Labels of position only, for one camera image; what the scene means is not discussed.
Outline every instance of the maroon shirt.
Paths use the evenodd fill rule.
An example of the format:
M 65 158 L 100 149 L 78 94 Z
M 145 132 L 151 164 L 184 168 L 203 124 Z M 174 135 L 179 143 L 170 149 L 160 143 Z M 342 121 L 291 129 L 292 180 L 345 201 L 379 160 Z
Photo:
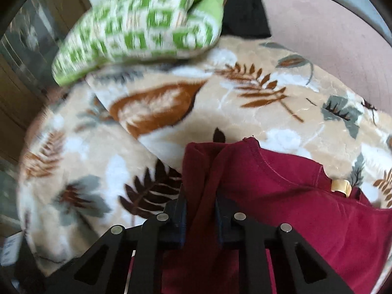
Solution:
M 331 192 L 323 166 L 261 149 L 254 138 L 234 144 L 191 143 L 183 161 L 187 238 L 164 259 L 163 293 L 238 293 L 238 254 L 220 249 L 217 190 L 259 222 L 290 223 L 355 294 L 369 294 L 392 241 L 392 210 L 376 209 L 354 188 Z

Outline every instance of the fleece blanket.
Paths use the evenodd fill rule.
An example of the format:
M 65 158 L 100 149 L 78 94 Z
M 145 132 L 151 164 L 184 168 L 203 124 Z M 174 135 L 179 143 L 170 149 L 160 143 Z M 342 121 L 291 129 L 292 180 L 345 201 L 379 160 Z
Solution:
M 273 40 L 221 37 L 191 60 L 95 71 L 45 108 L 18 188 L 39 267 L 50 274 L 111 226 L 162 211 L 178 195 L 188 143 L 250 136 L 392 206 L 391 116 Z

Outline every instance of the pillow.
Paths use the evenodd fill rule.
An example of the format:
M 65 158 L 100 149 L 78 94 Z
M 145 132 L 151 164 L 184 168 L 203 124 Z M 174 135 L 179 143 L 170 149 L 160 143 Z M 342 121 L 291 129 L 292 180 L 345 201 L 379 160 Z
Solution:
M 191 58 L 216 42 L 222 18 L 223 0 L 105 0 L 70 31 L 53 77 L 63 86 L 106 62 Z

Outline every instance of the triangular cutout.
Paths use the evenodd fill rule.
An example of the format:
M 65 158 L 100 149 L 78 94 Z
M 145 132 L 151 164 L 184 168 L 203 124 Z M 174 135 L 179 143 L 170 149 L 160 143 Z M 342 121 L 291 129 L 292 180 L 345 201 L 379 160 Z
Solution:
M 74 279 L 83 283 L 94 285 L 99 277 L 99 272 L 105 262 L 109 247 L 102 245 L 99 250 L 75 273 Z
M 307 284 L 312 284 L 327 277 L 326 272 L 317 264 L 301 244 L 295 246 L 295 254 L 297 255 L 303 278 Z

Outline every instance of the gold clip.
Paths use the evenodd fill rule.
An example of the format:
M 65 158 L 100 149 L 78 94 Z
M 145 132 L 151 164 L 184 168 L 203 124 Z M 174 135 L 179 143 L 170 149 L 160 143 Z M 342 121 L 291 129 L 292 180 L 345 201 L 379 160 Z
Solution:
M 351 190 L 352 188 L 348 180 L 344 180 L 344 179 L 332 180 L 332 185 L 331 185 L 332 192 L 339 191 L 341 193 L 344 193 L 346 195 L 346 198 L 348 198 L 351 194 Z

